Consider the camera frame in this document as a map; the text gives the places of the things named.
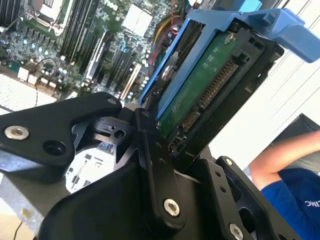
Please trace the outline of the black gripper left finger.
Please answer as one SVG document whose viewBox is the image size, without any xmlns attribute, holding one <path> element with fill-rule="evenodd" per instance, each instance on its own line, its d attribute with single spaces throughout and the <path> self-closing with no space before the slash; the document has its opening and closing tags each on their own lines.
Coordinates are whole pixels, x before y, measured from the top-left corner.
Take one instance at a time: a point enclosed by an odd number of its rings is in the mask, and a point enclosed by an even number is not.
<svg viewBox="0 0 320 240">
<path fill-rule="evenodd" d="M 184 227 L 186 217 L 175 200 L 163 202 L 169 217 L 159 210 L 155 174 L 174 173 L 174 168 L 146 109 L 123 108 L 109 93 L 97 92 L 2 115 L 0 130 L 1 171 L 41 183 L 60 180 L 78 147 L 111 141 L 120 149 L 115 171 L 133 163 L 146 171 L 153 217 L 168 229 Z"/>
</svg>

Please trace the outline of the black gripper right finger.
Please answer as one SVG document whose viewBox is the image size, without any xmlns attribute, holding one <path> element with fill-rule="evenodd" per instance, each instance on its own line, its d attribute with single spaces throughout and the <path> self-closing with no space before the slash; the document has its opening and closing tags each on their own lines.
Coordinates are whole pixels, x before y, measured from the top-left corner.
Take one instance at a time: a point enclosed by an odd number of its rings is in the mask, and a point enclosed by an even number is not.
<svg viewBox="0 0 320 240">
<path fill-rule="evenodd" d="M 229 158 L 197 161 L 197 173 L 219 227 L 220 240 L 298 240 L 249 178 Z"/>
</svg>

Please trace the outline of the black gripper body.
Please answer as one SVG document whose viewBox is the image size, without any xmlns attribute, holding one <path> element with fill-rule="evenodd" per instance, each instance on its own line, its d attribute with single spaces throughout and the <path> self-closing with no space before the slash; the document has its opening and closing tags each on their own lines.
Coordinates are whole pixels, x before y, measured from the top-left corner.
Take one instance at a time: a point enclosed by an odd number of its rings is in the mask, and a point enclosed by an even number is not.
<svg viewBox="0 0 320 240">
<path fill-rule="evenodd" d="M 168 229 L 151 210 L 151 183 L 131 163 L 60 200 L 44 218 L 40 240 L 215 240 L 217 224 L 202 185 L 181 175 L 156 173 L 159 210 L 173 199 L 186 217 L 180 230 Z"/>
</svg>

